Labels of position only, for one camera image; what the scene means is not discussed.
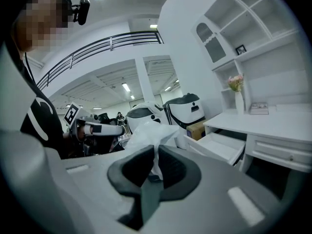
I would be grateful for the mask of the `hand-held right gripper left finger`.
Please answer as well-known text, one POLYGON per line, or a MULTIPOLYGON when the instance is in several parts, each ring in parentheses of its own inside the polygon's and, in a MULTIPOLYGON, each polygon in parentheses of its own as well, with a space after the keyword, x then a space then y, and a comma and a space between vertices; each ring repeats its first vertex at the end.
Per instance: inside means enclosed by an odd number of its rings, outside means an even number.
POLYGON ((154 147, 149 145, 133 154, 115 161, 107 171, 107 178, 114 189, 134 203, 129 213, 118 219, 119 223, 139 230, 143 226, 141 210, 141 186, 154 165, 154 147))

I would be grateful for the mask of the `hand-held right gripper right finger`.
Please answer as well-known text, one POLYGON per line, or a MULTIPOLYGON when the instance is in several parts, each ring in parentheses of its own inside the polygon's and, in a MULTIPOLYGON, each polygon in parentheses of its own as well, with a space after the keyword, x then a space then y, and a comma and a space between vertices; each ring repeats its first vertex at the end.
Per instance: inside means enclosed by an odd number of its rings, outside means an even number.
POLYGON ((158 166, 163 176, 160 202, 184 199, 201 181, 198 165, 167 146, 160 145, 158 148, 158 166))

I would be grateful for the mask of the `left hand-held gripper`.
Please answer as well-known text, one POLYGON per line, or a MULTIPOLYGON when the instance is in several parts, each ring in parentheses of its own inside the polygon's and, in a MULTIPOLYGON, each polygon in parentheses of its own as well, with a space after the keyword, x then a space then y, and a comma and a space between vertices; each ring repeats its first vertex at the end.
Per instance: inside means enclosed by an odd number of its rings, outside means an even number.
POLYGON ((82 141, 82 135, 84 137, 118 137, 124 134, 121 126, 100 123, 97 115, 85 111, 74 102, 68 107, 64 121, 71 135, 75 136, 78 141, 82 141))

